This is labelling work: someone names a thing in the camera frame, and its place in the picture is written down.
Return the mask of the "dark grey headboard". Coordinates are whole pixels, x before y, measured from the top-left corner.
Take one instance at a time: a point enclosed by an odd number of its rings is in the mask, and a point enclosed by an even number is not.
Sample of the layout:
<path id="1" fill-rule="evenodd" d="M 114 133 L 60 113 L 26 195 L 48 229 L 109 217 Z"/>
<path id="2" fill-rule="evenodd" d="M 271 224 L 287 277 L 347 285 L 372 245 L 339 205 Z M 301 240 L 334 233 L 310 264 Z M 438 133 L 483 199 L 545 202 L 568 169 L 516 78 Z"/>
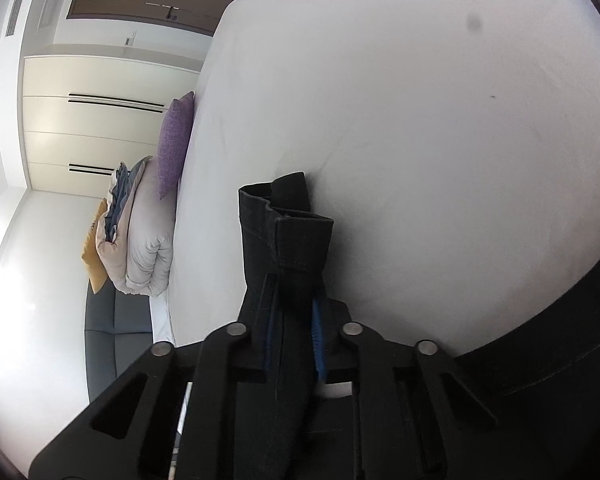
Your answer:
<path id="1" fill-rule="evenodd" d="M 84 322 L 88 398 L 94 401 L 152 345 L 147 296 L 125 295 L 107 280 L 87 286 Z"/>

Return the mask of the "purple cushion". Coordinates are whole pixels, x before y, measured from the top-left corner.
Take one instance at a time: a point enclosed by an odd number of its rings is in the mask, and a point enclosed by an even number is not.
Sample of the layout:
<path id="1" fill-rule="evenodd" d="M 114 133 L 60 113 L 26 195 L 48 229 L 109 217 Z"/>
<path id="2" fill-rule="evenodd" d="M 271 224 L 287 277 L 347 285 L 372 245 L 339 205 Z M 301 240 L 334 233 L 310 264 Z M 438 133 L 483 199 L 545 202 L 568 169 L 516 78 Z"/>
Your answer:
<path id="1" fill-rule="evenodd" d="M 181 179 L 195 117 L 195 93 L 174 99 L 164 115 L 158 142 L 158 190 L 165 198 Z"/>

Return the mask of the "folded blue grey cloth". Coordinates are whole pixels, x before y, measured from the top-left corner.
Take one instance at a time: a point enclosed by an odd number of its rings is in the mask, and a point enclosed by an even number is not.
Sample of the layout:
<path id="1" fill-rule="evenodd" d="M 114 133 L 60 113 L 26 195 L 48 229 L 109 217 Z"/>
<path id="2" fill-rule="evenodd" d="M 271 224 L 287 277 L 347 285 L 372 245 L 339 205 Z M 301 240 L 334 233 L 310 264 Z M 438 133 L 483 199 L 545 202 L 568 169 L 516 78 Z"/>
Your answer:
<path id="1" fill-rule="evenodd" d="M 107 195 L 105 214 L 105 240 L 113 242 L 117 237 L 118 223 L 126 203 L 131 198 L 132 188 L 142 178 L 151 156 L 139 160 L 132 168 L 122 162 L 112 174 L 111 186 Z"/>

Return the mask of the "yellow pillow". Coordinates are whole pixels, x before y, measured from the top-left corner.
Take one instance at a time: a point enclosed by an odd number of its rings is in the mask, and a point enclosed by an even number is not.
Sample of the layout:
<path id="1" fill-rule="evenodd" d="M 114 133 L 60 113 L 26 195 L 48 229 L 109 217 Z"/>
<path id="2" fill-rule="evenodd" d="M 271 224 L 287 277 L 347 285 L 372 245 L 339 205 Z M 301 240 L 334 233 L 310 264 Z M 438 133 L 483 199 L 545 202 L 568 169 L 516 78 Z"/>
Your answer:
<path id="1" fill-rule="evenodd" d="M 100 217 L 107 210 L 107 201 L 103 198 L 97 207 L 95 218 L 87 232 L 81 259 L 84 263 L 91 290 L 97 294 L 105 285 L 108 275 L 96 249 L 96 231 Z"/>

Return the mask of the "cream wardrobe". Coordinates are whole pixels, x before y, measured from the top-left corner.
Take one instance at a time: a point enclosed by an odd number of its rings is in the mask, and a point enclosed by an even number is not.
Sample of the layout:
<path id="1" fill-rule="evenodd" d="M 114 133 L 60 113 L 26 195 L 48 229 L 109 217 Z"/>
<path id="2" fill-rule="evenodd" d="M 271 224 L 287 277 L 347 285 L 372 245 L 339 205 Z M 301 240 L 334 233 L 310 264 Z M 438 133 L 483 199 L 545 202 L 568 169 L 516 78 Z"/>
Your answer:
<path id="1" fill-rule="evenodd" d="M 117 166 L 155 154 L 166 110 L 195 89 L 201 66 L 170 55 L 25 58 L 21 119 L 32 188 L 103 196 Z"/>

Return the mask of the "black denim pants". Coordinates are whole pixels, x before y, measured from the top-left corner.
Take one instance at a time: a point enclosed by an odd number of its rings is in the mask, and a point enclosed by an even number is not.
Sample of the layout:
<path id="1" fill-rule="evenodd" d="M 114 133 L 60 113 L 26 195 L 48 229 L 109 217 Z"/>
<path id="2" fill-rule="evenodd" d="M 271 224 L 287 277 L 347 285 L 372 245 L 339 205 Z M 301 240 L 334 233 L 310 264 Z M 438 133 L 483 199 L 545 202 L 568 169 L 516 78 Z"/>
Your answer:
<path id="1" fill-rule="evenodd" d="M 325 299 L 323 270 L 332 237 L 332 219 L 314 214 L 306 176 L 294 172 L 238 191 L 242 261 L 247 290 L 238 321 L 259 348 L 259 306 L 267 278 L 279 279 L 284 320 L 274 399 L 288 406 L 313 396 L 317 381 L 312 346 L 312 304 Z"/>

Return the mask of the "folded beige duvet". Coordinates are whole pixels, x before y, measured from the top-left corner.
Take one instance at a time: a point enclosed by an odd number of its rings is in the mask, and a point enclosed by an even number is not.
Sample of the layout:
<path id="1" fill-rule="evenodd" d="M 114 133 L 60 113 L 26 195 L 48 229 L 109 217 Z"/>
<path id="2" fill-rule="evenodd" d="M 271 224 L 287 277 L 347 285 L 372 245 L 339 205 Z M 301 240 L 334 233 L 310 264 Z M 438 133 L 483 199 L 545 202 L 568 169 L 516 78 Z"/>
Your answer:
<path id="1" fill-rule="evenodd" d="M 105 240 L 105 214 L 98 222 L 96 249 L 108 278 L 124 294 L 158 296 L 169 284 L 173 260 L 176 195 L 159 196 L 158 162 L 151 157 L 132 188 L 117 237 Z"/>

